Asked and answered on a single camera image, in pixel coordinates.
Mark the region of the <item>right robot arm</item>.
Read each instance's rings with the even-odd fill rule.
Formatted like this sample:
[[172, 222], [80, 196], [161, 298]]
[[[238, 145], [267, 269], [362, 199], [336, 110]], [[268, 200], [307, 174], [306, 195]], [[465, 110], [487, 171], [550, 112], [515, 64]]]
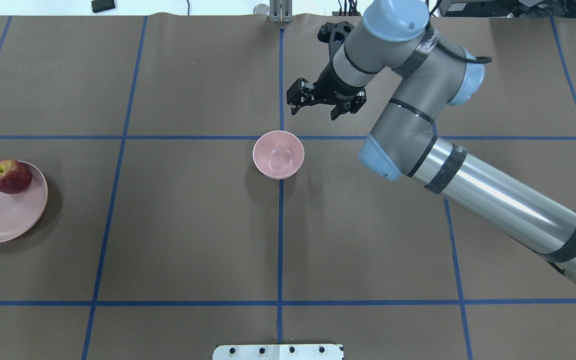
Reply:
[[434, 133], [442, 110], [480, 88], [484, 65], [431, 23], [422, 0], [375, 0], [357, 25], [326, 22], [317, 39], [329, 60], [312, 83], [286, 91], [291, 114], [330, 105], [331, 120], [356, 114], [366, 86], [384, 69], [401, 82], [359, 150], [368, 169], [391, 182], [405, 175], [493, 224], [576, 284], [576, 210], [535, 191]]

